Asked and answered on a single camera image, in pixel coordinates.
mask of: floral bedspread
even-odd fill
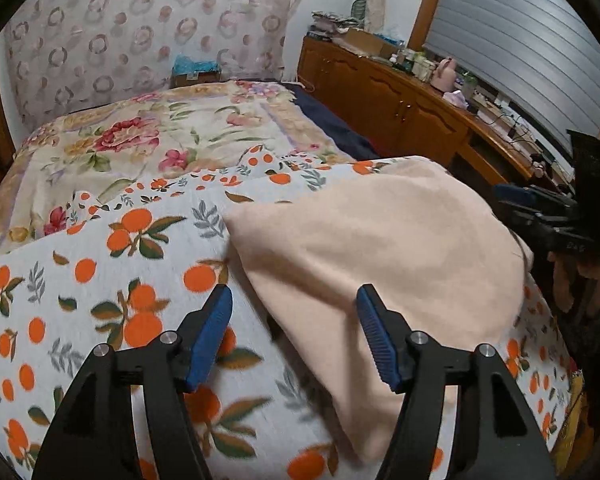
[[[235,166],[255,143],[280,155],[352,161],[293,99],[276,83],[199,84],[41,126],[0,186],[0,253],[74,224],[69,204],[77,190],[106,203],[141,180]]]
[[[137,180],[107,203],[78,192],[73,226],[0,256],[0,451],[24,479],[88,352],[103,341],[142,346],[177,328],[216,283],[230,286],[234,312],[207,384],[186,396],[214,478],[375,478],[379,463],[356,459],[328,394],[258,302],[222,213],[243,202],[284,207],[340,180],[373,178],[395,159],[331,166],[305,153],[278,157],[260,144],[238,160]],[[521,286],[520,316],[492,343],[551,448],[569,402],[568,354],[531,277]],[[143,402],[133,389],[142,471],[155,479]],[[445,407],[432,479],[446,476],[454,412]]]

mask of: window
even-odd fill
[[[509,96],[570,153],[600,130],[600,45],[565,0],[440,0],[427,50]]]

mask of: patterned wall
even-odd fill
[[[278,77],[300,0],[27,0],[7,24],[11,85],[30,130],[168,88],[179,53],[226,76]]]

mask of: red flower print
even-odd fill
[[[49,223],[45,224],[45,236],[66,229],[66,212],[62,206],[56,207],[49,215]]]
[[[254,128],[256,126],[260,126],[264,124],[266,120],[253,112],[247,112],[245,114],[237,114],[236,112],[231,112],[226,118],[227,124],[232,124],[233,126],[244,126],[247,128]]]
[[[130,121],[115,123],[103,132],[93,147],[97,152],[120,152],[135,146],[151,146],[160,144],[156,129],[157,121],[153,119],[133,118]]]
[[[160,99],[160,94],[153,92],[150,94],[142,94],[136,97],[132,97],[130,101],[133,101],[135,103],[144,103],[145,101],[155,101],[156,99]]]
[[[158,164],[159,171],[164,171],[167,168],[182,168],[184,170],[187,167],[187,152],[168,150],[164,156],[166,158]]]

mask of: folded clothes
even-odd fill
[[[441,166],[414,157],[390,173],[224,215],[251,284],[333,396],[363,460],[384,455],[402,399],[379,379],[354,308],[358,287],[372,283],[441,344],[473,349],[512,326],[531,258]]]

